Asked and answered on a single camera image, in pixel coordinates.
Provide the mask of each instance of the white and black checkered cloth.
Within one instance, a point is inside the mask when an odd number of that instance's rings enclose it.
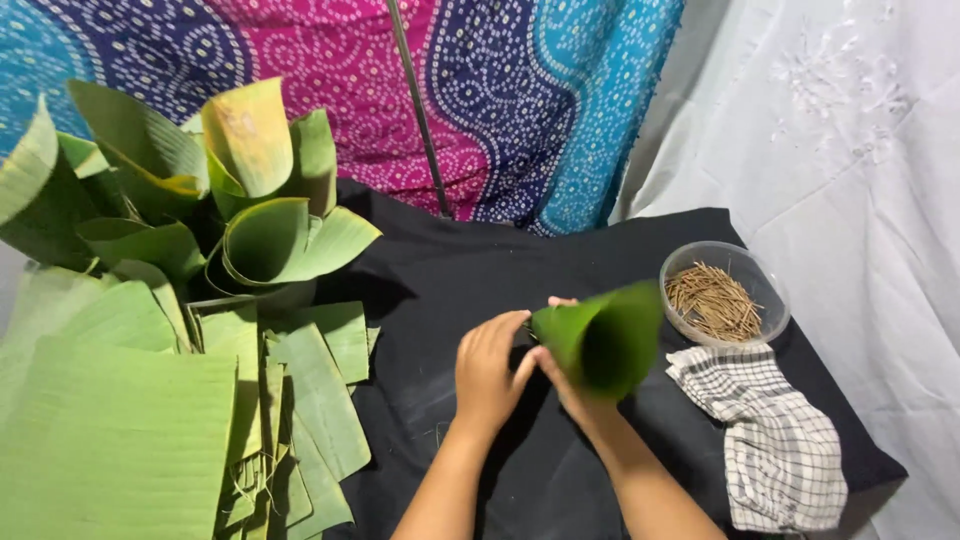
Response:
[[[770,347],[696,347],[667,360],[667,375],[693,403],[727,424],[727,493],[736,528],[837,527],[847,503],[840,439],[830,419],[786,381]]]

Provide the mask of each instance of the clear plastic bowl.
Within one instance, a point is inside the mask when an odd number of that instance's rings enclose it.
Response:
[[[763,308],[757,309],[760,316],[760,335],[750,341],[734,342],[717,339],[689,325],[666,296],[666,282],[673,276],[692,268],[694,262],[702,262],[727,271],[740,282],[747,294]],[[763,262],[747,250],[725,242],[694,242],[670,254],[660,269],[660,298],[667,319],[680,333],[709,347],[749,347],[768,343],[783,332],[790,322],[790,304],[786,291]]]

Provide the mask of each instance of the white sheer fabric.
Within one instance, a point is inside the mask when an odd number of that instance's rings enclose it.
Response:
[[[960,534],[960,3],[689,0],[612,220],[726,207],[911,478],[861,538]]]

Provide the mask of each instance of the right hand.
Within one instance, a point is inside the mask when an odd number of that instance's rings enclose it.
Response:
[[[550,306],[576,306],[576,299],[564,299],[551,296],[547,303]],[[584,434],[594,443],[603,438],[607,427],[620,418],[616,410],[616,401],[610,398],[590,395],[588,392],[573,386],[557,365],[556,360],[545,348],[538,351],[537,364],[543,373],[553,382],[560,396],[560,403],[567,414],[580,426]]]

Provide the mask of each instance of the dotted pattern fabric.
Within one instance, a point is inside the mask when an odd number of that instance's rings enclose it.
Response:
[[[555,235],[612,195],[682,0],[400,0],[457,219]],[[119,88],[176,122],[211,95],[283,76],[289,118],[325,107],[341,174],[439,211],[383,0],[6,0],[0,156],[40,92],[89,137],[63,88]]]

